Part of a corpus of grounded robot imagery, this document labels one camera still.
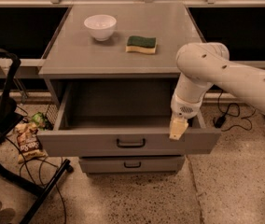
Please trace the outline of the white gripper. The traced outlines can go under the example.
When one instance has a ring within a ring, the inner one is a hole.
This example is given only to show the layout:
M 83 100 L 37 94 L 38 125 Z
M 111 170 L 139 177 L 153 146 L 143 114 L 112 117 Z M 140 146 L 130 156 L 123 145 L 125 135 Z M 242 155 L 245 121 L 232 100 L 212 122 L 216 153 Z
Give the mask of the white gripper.
M 173 114 L 170 120 L 170 139 L 179 140 L 181 138 L 188 128 L 187 119 L 195 117 L 201 106 L 202 101 L 198 103 L 189 103 L 179 98 L 176 94 L 172 96 L 171 109 Z

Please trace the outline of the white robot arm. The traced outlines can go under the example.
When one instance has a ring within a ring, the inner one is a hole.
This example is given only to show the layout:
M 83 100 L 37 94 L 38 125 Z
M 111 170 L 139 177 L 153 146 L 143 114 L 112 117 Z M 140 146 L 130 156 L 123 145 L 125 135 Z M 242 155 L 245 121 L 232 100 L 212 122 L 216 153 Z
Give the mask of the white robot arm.
M 189 43 L 176 54 L 180 77 L 171 101 L 170 138 L 178 140 L 214 85 L 265 115 L 265 70 L 234 63 L 221 43 Z

